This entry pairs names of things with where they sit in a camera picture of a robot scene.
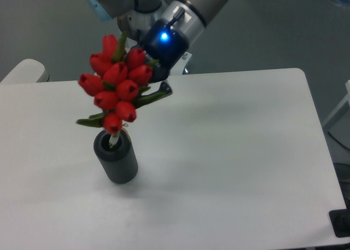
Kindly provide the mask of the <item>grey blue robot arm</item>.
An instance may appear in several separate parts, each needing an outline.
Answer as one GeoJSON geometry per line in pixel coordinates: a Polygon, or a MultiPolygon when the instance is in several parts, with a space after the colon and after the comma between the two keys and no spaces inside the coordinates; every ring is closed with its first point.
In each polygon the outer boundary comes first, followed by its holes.
{"type": "Polygon", "coordinates": [[[116,20],[121,32],[158,60],[151,83],[164,81],[173,66],[230,0],[87,0],[102,21],[116,20]]]}

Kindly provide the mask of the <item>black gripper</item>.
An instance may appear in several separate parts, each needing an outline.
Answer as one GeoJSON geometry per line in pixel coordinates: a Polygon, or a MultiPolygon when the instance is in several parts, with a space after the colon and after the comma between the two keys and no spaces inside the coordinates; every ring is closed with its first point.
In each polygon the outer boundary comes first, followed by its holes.
{"type": "Polygon", "coordinates": [[[169,76],[171,68],[189,48],[189,42],[180,32],[166,26],[163,19],[157,20],[139,42],[146,52],[147,60],[158,60],[153,68],[151,82],[160,82],[158,90],[151,97],[167,97],[172,95],[170,85],[163,81],[169,76]]]}

